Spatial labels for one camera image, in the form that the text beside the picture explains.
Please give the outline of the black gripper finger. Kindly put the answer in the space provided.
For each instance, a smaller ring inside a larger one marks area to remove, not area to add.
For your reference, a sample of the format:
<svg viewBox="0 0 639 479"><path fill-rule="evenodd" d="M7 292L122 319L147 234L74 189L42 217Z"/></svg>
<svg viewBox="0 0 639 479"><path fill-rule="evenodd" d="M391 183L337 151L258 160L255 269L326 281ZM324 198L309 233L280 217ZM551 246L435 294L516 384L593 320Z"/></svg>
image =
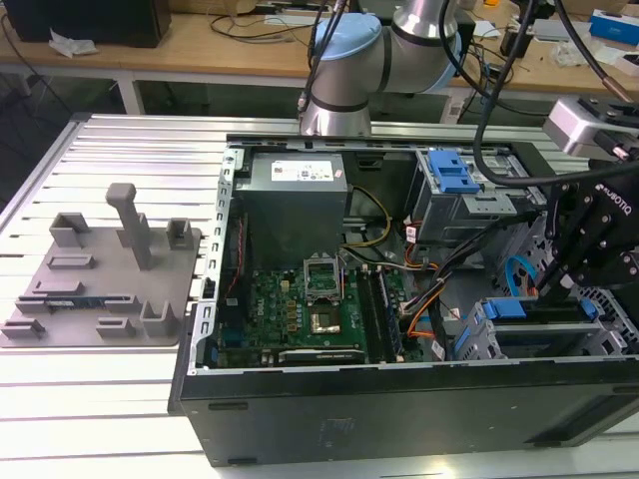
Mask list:
<svg viewBox="0 0 639 479"><path fill-rule="evenodd" d="M550 241L551 261L537 284L539 300L564 300L574 283L582 278L582 257L573 214L579 207L577 183L555 185L551 189L545 237Z"/></svg>
<svg viewBox="0 0 639 479"><path fill-rule="evenodd" d="M618 288L630 282L630 248L609 248L605 240L596 241L586 251L577 242L552 247L547 269L547 302L562 302L574 287Z"/></svg>

